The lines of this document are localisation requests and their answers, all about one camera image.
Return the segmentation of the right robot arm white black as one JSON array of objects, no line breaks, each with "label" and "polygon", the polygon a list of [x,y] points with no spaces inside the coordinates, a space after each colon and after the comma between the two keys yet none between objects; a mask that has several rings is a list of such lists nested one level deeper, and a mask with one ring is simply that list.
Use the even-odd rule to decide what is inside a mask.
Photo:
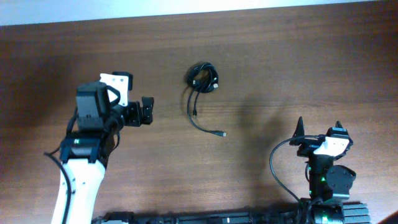
[{"label": "right robot arm white black", "polygon": [[299,117],[292,137],[289,144],[298,146],[297,155],[308,159],[305,175],[310,196],[300,199],[295,222],[344,223],[343,202],[349,199],[356,173],[334,162],[353,145],[348,131],[337,121],[326,134],[306,136]]}]

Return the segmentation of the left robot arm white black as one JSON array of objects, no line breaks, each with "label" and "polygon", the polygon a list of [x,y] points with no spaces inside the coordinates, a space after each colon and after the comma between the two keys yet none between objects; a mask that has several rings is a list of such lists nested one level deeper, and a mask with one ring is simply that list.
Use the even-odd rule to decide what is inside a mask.
[{"label": "left robot arm white black", "polygon": [[60,155],[46,154],[60,169],[52,223],[91,223],[96,196],[122,128],[152,123],[153,97],[121,100],[122,91],[103,82],[77,88],[74,114],[56,150]]}]

